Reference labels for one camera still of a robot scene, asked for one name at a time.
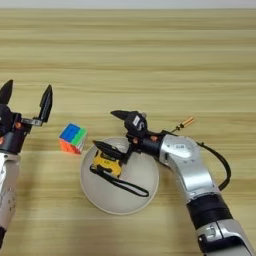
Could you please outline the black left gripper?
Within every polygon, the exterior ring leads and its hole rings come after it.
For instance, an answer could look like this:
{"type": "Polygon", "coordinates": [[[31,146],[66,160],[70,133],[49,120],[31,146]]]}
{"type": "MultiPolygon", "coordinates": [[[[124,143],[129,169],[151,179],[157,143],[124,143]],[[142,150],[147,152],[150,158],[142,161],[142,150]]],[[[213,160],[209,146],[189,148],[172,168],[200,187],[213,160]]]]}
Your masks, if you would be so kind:
{"type": "MultiPolygon", "coordinates": [[[[0,88],[0,104],[7,105],[12,95],[13,80],[7,81],[0,88]]],[[[11,154],[19,154],[22,150],[26,136],[31,131],[31,126],[41,126],[47,123],[53,105],[52,86],[48,85],[41,98],[40,113],[33,119],[23,118],[20,113],[13,114],[13,122],[10,129],[0,136],[0,151],[11,154]]]]}

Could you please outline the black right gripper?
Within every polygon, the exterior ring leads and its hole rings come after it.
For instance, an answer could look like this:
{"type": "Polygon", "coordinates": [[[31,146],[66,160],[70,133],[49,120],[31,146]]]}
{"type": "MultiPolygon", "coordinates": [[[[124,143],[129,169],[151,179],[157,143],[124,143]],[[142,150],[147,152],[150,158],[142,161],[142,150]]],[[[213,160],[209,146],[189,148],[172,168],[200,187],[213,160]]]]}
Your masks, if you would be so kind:
{"type": "MultiPolygon", "coordinates": [[[[111,114],[123,121],[127,121],[132,117],[130,111],[124,110],[114,110],[111,114]]],[[[165,132],[161,131],[160,133],[147,132],[143,137],[139,138],[138,136],[127,133],[126,137],[130,146],[126,152],[121,152],[117,147],[114,147],[103,141],[94,140],[94,145],[101,150],[106,155],[120,160],[122,163],[126,164],[132,154],[132,152],[145,153],[155,158],[158,158],[160,155],[160,148],[165,132]]]]}

